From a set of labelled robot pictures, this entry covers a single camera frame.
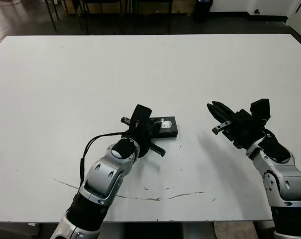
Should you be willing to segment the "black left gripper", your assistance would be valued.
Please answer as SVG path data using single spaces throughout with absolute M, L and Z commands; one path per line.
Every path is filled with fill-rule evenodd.
M 162 118 L 150 118 L 142 121 L 122 117 L 120 121 L 129 126 L 129 130 L 126 132 L 127 137 L 133 139 L 139 145 L 139 158 L 145 156 L 149 150 L 156 152 L 161 157 L 165 155 L 166 151 L 152 142 L 157 134 L 165 133 L 165 130 L 161 128 Z

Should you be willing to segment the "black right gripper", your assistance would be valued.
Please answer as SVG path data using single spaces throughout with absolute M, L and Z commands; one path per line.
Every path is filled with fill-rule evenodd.
M 207 108 L 219 122 L 212 132 L 215 135 L 223 133 L 239 149 L 247 149 L 255 141 L 265 136 L 262 128 L 268 120 L 267 109 L 256 109 L 251 114 L 243 109 L 234 112 L 228 106 L 217 101 L 208 103 Z

